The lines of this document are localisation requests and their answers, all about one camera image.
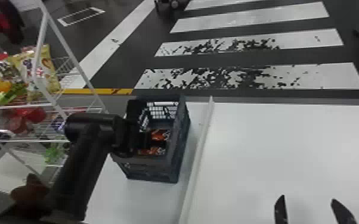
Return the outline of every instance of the yellow line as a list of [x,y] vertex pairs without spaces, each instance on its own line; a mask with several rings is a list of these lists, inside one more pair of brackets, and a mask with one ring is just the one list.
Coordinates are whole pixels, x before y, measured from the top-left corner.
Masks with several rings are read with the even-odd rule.
[[[100,95],[130,95],[134,89],[95,89]],[[65,89],[63,94],[92,94],[90,89]]]

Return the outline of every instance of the white table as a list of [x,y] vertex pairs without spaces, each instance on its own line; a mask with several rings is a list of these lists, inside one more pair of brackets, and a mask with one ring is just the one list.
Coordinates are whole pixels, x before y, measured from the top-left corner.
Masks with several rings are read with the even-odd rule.
[[189,102],[190,132],[177,184],[127,180],[107,157],[88,203],[89,224],[177,223],[207,103]]
[[187,203],[189,224],[335,224],[336,198],[359,223],[359,106],[215,104]]
[[216,103],[201,133],[205,107],[188,103],[178,184],[129,181],[108,158],[85,222],[273,224],[284,194],[290,224],[335,224],[332,198],[359,223],[359,106]]

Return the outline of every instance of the zebra crossing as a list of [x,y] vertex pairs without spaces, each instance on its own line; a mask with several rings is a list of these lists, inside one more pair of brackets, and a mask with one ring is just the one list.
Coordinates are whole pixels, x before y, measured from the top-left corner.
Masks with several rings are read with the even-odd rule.
[[[172,61],[173,67],[149,67],[145,69],[135,89],[359,89],[359,74],[352,61],[324,63],[317,55],[315,63],[265,64],[256,66],[231,64],[233,57],[242,57],[247,64],[257,52],[283,51],[292,54],[293,50],[304,49],[313,54],[313,49],[325,49],[330,55],[334,49],[344,48],[335,27],[292,32],[278,32],[287,23],[315,22],[329,18],[330,15],[321,1],[303,4],[283,5],[245,11],[225,11],[224,5],[249,4],[268,0],[193,0],[187,11],[205,11],[215,8],[213,14],[184,17],[177,20],[170,35],[192,35],[207,32],[211,36],[204,39],[178,40],[162,43],[155,58]],[[231,36],[233,28],[248,29],[269,24],[277,32],[264,34]],[[229,31],[225,36],[215,33]],[[213,67],[191,66],[181,63],[183,57],[211,57]]]

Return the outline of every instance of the red bag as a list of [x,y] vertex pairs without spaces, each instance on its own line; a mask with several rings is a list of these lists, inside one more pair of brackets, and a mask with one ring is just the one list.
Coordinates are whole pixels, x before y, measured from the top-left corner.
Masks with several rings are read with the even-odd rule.
[[6,30],[10,29],[10,23],[8,22],[6,16],[3,13],[0,13],[0,33],[4,33]]

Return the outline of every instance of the chip bag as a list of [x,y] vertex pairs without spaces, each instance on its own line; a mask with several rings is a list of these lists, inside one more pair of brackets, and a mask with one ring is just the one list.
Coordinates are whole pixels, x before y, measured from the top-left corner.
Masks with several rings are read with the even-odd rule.
[[0,105],[26,94],[27,85],[18,70],[7,61],[7,53],[0,54]]
[[[32,75],[32,68],[35,64],[35,50],[33,47],[28,47],[24,50],[25,51],[21,54],[14,55],[8,60],[15,64],[20,71],[22,78],[28,83],[27,100],[31,102],[41,97],[42,93],[36,86]],[[60,82],[57,79],[55,68],[51,61],[49,45],[44,45],[42,47],[41,59],[39,67],[36,69],[36,75],[38,77],[38,84],[44,85],[50,93],[61,90]]]

